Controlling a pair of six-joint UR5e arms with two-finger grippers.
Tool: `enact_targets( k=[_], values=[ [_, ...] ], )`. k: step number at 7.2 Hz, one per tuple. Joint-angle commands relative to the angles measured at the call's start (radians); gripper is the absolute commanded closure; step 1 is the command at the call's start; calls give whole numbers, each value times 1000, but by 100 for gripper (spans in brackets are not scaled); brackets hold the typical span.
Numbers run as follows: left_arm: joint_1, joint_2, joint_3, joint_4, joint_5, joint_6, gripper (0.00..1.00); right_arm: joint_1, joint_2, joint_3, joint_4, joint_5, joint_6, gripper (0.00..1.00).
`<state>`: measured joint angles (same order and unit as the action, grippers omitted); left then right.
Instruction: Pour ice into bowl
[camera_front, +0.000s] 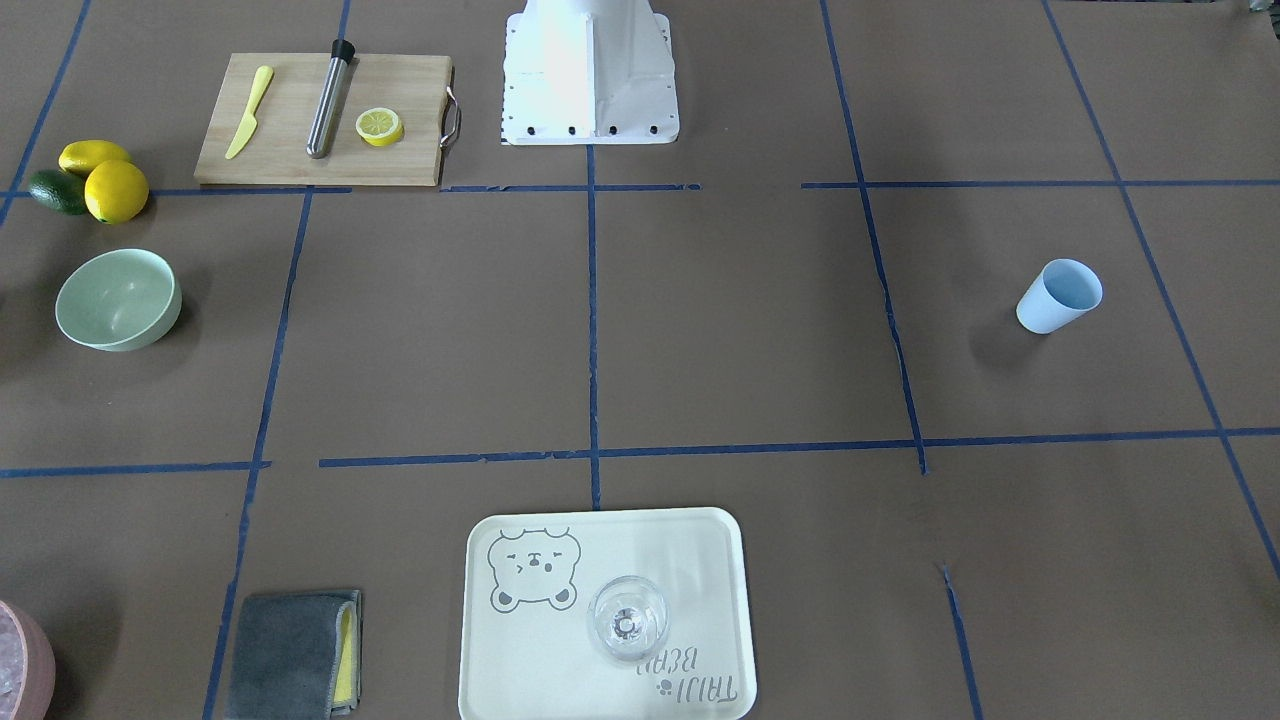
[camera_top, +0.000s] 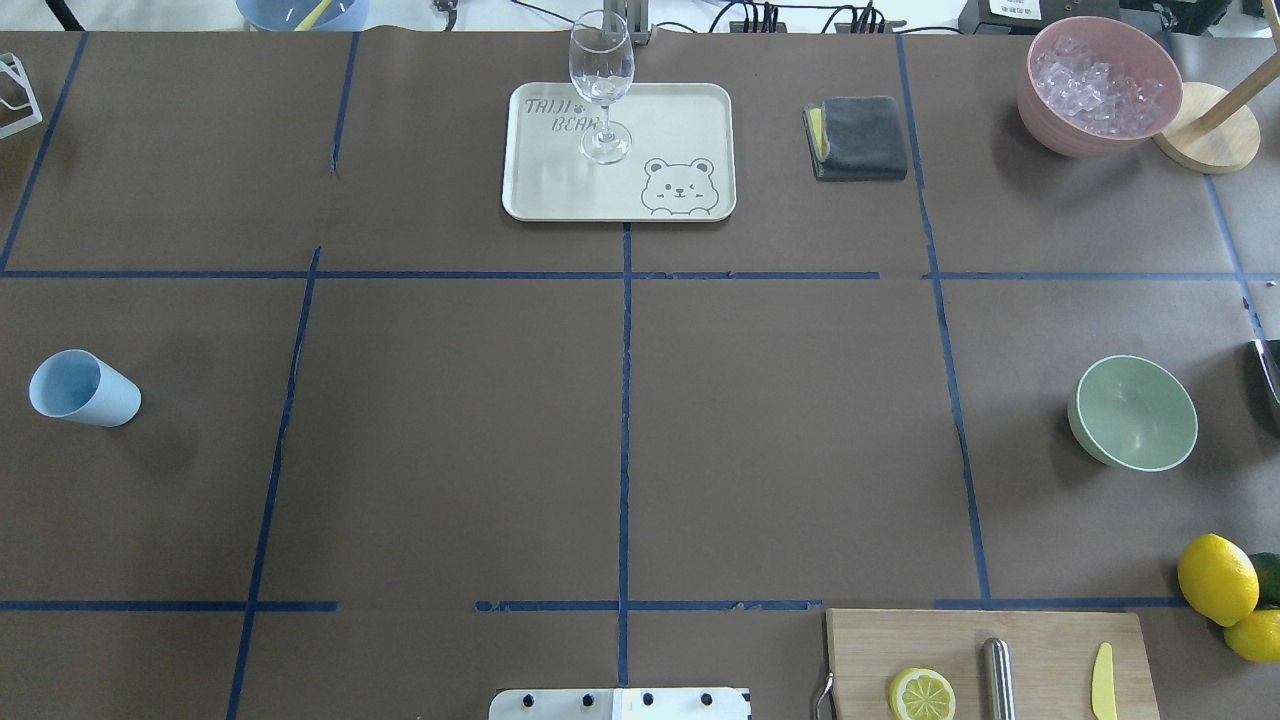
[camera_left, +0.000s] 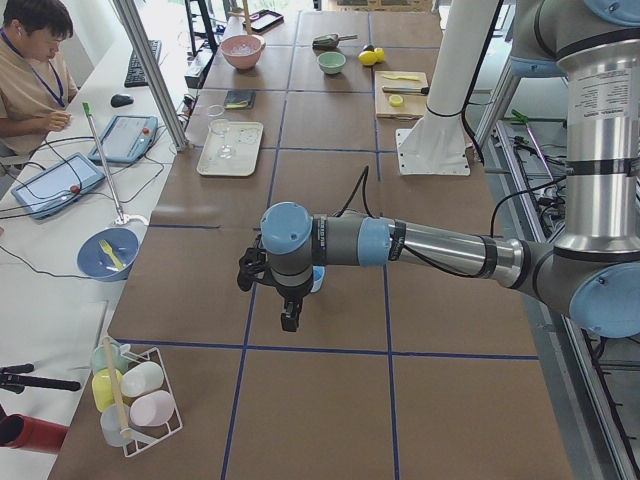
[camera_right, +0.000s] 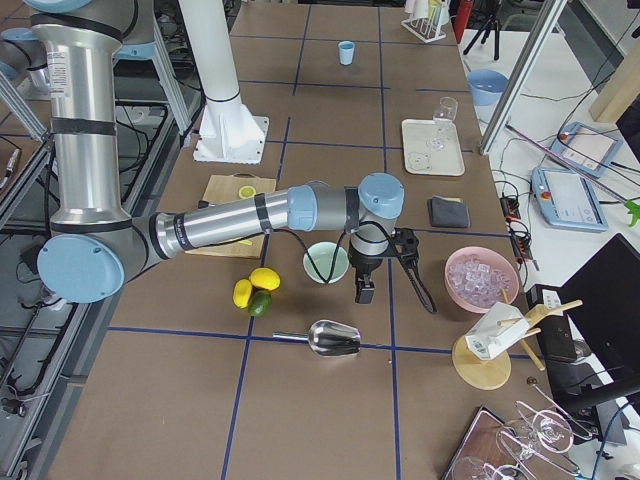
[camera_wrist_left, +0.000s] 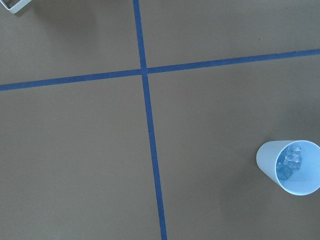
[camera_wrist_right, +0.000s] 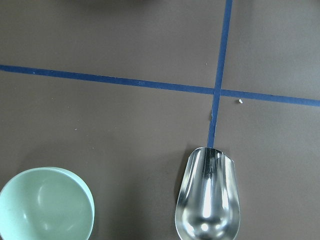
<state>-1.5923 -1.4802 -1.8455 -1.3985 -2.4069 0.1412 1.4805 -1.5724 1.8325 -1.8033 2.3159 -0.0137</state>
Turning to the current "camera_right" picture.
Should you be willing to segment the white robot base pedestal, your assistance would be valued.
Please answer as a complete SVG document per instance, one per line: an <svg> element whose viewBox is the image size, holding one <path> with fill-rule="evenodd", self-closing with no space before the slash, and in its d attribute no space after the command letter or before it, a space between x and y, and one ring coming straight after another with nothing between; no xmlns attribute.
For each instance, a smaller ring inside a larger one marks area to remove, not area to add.
<svg viewBox="0 0 640 480"><path fill-rule="evenodd" d="M258 164L269 126L243 103L221 1L179 3L206 104L194 159Z"/></svg>

